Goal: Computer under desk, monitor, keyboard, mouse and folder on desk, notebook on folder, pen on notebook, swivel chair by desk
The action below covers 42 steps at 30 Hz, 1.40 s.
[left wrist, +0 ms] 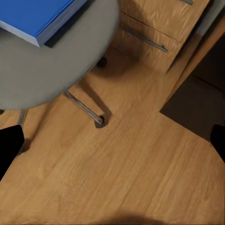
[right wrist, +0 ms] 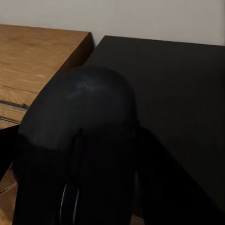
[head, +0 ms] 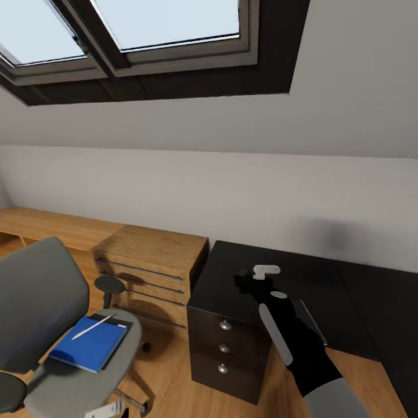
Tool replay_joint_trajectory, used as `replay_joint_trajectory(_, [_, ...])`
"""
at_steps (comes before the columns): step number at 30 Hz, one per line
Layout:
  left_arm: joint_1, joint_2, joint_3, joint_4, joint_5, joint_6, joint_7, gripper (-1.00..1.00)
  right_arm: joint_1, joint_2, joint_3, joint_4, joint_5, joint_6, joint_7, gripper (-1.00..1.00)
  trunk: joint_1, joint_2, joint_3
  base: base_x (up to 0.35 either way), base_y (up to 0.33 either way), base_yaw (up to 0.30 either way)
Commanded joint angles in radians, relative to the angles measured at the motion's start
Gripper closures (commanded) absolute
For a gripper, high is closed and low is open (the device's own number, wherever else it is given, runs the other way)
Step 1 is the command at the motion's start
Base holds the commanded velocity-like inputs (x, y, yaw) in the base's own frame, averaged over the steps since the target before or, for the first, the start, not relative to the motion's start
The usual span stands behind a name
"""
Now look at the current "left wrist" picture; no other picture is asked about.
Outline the swivel chair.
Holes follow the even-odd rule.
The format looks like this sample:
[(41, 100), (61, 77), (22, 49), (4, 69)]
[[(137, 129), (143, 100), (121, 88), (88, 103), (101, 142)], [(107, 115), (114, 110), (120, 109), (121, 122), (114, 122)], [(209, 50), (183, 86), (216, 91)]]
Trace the swivel chair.
[[(68, 90), (95, 65), (105, 67), (119, 21), (118, 0), (88, 0), (41, 48), (0, 28), (0, 116), (20, 111), (16, 125), (23, 129), (29, 109), (64, 95), (103, 128), (104, 117)], [(24, 152), (22, 146), (17, 156)]]

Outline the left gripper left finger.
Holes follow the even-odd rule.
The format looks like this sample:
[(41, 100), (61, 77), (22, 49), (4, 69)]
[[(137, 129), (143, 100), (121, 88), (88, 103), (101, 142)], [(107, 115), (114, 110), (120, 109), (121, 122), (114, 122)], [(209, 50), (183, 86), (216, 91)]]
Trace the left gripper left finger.
[(0, 130), (0, 181), (24, 143), (23, 130), (15, 125)]

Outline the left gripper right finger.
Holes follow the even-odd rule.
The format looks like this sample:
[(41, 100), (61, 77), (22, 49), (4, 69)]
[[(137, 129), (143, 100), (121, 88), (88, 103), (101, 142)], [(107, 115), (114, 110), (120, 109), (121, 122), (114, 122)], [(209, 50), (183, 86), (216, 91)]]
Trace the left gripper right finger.
[(213, 144), (216, 151), (219, 153), (221, 158), (225, 162), (225, 127), (220, 125), (214, 125), (211, 136), (210, 142)]

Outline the folder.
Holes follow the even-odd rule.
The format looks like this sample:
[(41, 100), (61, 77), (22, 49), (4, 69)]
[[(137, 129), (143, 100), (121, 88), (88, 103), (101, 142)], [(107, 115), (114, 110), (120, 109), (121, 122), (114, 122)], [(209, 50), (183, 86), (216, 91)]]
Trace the folder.
[(0, 28), (42, 47), (88, 0), (0, 0)]

